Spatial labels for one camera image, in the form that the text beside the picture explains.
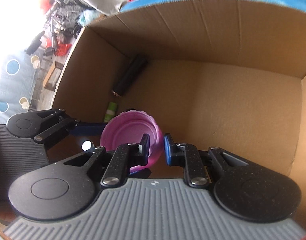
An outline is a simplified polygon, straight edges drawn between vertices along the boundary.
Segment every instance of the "screw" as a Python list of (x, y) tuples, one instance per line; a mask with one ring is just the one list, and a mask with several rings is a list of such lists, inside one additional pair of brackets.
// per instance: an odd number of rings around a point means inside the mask
[(202, 177), (196, 177), (196, 178), (193, 178), (191, 180), (191, 182), (192, 182), (193, 185), (202, 186), (202, 185), (205, 185), (207, 183), (207, 179), (202, 178)]
[(43, 140), (43, 138), (41, 136), (35, 136), (34, 140), (37, 141), (37, 142), (40, 142), (40, 141)]
[(115, 178), (115, 177), (108, 177), (108, 178), (105, 178), (103, 180), (103, 183), (105, 185), (116, 185), (117, 183), (119, 183), (119, 179), (118, 178)]

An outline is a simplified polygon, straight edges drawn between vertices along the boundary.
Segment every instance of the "blue curtain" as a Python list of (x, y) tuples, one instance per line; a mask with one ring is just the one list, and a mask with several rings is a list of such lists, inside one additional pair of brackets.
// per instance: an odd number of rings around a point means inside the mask
[(0, 123), (6, 123), (10, 116), (29, 109), (36, 72), (30, 59), (21, 50), (0, 61)]

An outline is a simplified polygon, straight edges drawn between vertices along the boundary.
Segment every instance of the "pink bowl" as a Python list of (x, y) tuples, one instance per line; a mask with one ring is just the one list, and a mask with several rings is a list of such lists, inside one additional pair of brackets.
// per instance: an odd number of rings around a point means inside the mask
[(151, 167), (164, 151), (163, 134), (152, 116), (143, 111), (131, 110), (114, 117), (104, 128), (100, 145), (107, 151), (125, 143), (140, 143), (143, 133), (150, 135), (149, 161), (146, 166), (135, 166), (131, 173)]

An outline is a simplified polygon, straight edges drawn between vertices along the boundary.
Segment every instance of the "cardboard box wall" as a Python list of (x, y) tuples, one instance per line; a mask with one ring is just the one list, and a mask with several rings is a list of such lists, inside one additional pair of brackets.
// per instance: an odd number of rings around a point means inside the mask
[[(137, 53), (150, 63), (115, 98), (111, 88)], [(129, 11), (85, 28), (60, 80), (53, 108), (75, 118), (101, 122), (108, 102), (116, 101), (120, 112), (152, 115), (174, 141), (201, 150), (219, 146), (289, 175), (302, 190), (295, 218), (306, 229), (305, 13), (237, 0)], [(182, 171), (162, 157), (152, 176)]]

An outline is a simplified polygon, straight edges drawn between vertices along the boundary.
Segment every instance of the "ribbed surface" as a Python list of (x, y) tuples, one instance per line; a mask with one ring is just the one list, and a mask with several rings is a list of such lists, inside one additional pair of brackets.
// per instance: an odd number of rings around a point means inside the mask
[(17, 219), (5, 234), (13, 240), (299, 240), (305, 231), (293, 220), (254, 224), (232, 217), (207, 190), (182, 179), (128, 179), (104, 190), (84, 213), (58, 223)]
[(7, 199), (12, 182), (19, 176), (47, 165), (43, 145), (32, 139), (11, 135), (6, 125), (0, 124), (0, 200)]

